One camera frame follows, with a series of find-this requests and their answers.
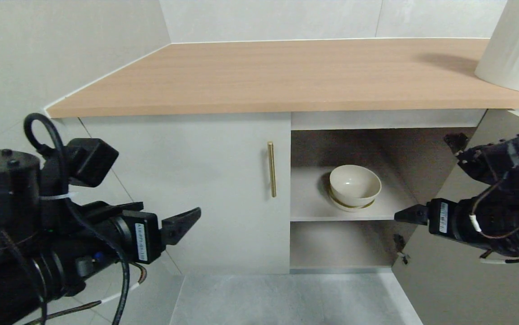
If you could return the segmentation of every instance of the wooden countertop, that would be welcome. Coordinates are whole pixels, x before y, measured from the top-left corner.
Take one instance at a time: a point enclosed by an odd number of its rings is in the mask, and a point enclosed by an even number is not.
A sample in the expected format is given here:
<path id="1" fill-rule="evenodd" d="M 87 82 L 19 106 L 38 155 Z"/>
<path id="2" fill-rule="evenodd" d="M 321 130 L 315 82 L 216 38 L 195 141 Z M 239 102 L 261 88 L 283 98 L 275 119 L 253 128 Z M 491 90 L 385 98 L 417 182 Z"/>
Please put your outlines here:
<path id="1" fill-rule="evenodd" d="M 519 109 L 474 76 L 485 39 L 177 44 L 74 93 L 51 117 Z"/>

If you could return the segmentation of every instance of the robotic arm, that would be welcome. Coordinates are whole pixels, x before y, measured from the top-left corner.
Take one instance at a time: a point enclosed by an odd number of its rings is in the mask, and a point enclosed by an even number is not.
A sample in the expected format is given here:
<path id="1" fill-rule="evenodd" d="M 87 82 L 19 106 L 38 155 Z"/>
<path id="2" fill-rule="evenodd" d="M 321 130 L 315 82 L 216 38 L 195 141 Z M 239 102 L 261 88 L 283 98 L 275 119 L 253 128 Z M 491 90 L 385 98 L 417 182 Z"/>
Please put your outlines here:
<path id="1" fill-rule="evenodd" d="M 519 263 L 519 259 L 486 259 L 493 251 L 519 257 L 519 134 L 470 149 L 465 149 L 468 138 L 463 134 L 448 135 L 445 142 L 460 168 L 490 187 L 458 203 L 435 198 L 397 212 L 395 220 L 422 224 L 433 235 L 484 249 L 483 263 Z"/>
<path id="2" fill-rule="evenodd" d="M 45 125 L 55 149 L 37 142 L 31 132 L 35 120 Z M 45 165 L 39 169 L 31 154 L 0 150 L 0 324 L 12 324 L 37 307 L 45 323 L 47 301 L 74 296 L 86 279 L 121 262 L 124 281 L 113 321 L 119 323 L 129 263 L 150 264 L 166 245 L 177 244 L 199 219 L 200 208 L 162 220 L 160 228 L 155 214 L 141 211 L 142 202 L 76 205 L 68 185 L 98 186 L 119 153 L 100 139 L 73 139 L 63 146 L 55 126 L 40 114 L 27 116 L 24 127 Z"/>

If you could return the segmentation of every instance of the gold handle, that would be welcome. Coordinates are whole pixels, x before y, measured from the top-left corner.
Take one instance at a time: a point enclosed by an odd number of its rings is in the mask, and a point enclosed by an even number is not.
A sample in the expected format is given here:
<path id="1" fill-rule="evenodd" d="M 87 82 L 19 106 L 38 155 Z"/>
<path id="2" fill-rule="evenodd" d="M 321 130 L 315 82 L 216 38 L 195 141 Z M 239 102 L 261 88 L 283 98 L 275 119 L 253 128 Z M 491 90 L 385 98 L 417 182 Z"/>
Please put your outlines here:
<path id="1" fill-rule="evenodd" d="M 273 156 L 273 142 L 268 142 L 268 155 L 269 155 L 269 175 L 272 182 L 272 197 L 278 195 L 276 193 L 276 162 Z"/>

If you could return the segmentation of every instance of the barcode label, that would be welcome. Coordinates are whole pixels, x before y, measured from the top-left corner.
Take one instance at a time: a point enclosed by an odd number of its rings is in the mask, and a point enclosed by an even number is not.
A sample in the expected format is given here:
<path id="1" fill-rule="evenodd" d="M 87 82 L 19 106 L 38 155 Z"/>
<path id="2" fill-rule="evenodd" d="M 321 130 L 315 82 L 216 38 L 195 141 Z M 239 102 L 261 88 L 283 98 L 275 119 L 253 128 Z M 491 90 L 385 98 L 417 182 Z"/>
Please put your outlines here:
<path id="1" fill-rule="evenodd" d="M 440 232 L 448 232 L 448 204 L 444 202 L 440 204 Z"/>
<path id="2" fill-rule="evenodd" d="M 137 256 L 141 261 L 148 260 L 148 249 L 145 246 L 145 226 L 142 223 L 135 224 L 135 237 L 137 242 Z"/>

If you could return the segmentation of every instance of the cabinet door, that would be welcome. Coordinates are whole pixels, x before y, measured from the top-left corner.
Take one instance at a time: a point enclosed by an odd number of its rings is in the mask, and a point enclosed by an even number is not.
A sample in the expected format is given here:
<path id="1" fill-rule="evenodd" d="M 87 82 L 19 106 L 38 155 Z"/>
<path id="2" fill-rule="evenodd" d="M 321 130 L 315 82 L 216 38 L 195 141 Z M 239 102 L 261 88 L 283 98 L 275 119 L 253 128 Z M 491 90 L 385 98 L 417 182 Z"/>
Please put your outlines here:
<path id="1" fill-rule="evenodd" d="M 469 146 L 517 133 L 519 117 L 488 110 Z M 486 188 L 455 167 L 437 197 L 459 201 Z M 416 229 L 404 252 L 408 265 L 396 261 L 392 269 L 424 324 L 519 324 L 519 264 L 482 264 L 482 250 L 431 235 L 426 227 Z"/>
<path id="2" fill-rule="evenodd" d="M 133 200 L 160 219 L 202 217 L 167 252 L 182 273 L 290 271 L 290 113 L 95 117 L 94 138 L 119 150 L 113 167 Z M 274 143 L 277 197 L 270 191 Z"/>

